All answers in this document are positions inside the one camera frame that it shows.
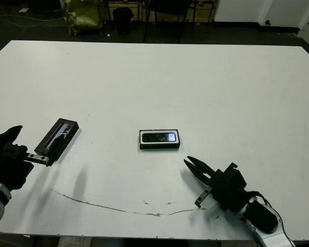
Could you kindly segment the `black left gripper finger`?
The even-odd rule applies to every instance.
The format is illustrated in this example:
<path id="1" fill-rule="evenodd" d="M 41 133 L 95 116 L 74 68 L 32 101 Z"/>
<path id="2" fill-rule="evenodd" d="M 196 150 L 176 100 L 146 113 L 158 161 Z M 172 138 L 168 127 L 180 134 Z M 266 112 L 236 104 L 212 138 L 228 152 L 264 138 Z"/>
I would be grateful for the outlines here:
<path id="1" fill-rule="evenodd" d="M 60 156 L 65 148 L 66 135 L 59 135 L 50 146 L 50 156 Z"/>

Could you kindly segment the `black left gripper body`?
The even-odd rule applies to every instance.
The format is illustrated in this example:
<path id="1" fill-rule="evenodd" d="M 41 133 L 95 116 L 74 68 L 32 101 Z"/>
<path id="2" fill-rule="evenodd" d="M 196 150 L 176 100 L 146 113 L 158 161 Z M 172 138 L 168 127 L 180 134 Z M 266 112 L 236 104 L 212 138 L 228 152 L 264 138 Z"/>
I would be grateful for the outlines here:
<path id="1" fill-rule="evenodd" d="M 16 137 L 16 134 L 0 134 L 0 183 L 10 191 L 23 187 L 33 163 L 47 163 L 47 157 L 27 152 L 26 146 L 15 145 Z"/>

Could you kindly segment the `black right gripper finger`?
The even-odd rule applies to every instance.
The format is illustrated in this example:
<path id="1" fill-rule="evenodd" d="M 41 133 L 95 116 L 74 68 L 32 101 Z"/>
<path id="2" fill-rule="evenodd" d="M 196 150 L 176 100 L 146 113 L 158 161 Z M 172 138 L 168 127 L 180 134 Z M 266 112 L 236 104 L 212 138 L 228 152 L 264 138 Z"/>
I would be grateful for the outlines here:
<path id="1" fill-rule="evenodd" d="M 191 161 L 191 163 L 194 165 L 195 168 L 200 170 L 201 173 L 206 173 L 210 177 L 212 177 L 215 174 L 215 171 L 211 167 L 209 167 L 205 162 L 192 156 L 187 156 L 187 158 Z"/>
<path id="2" fill-rule="evenodd" d="M 202 183 L 204 183 L 205 185 L 209 186 L 209 181 L 210 179 L 208 177 L 205 176 L 206 173 L 201 173 L 200 170 L 198 170 L 197 168 L 194 167 L 194 165 L 191 163 L 191 161 L 188 160 L 183 160 L 184 163 L 186 164 L 186 166 L 189 168 L 189 170 L 191 171 L 191 173 L 197 178 L 199 179 Z"/>

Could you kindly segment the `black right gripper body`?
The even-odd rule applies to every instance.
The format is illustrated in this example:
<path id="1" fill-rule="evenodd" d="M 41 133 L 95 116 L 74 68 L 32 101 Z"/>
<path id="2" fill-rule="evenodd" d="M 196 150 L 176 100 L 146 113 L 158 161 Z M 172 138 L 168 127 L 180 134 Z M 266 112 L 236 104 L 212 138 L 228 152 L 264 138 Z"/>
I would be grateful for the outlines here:
<path id="1" fill-rule="evenodd" d="M 212 177 L 208 174 L 205 176 L 210 179 L 210 185 L 196 199 L 198 208 L 208 194 L 212 195 L 223 210 L 239 211 L 248 203 L 250 195 L 245 191 L 247 183 L 235 163 L 231 163 L 225 171 L 216 170 Z"/>

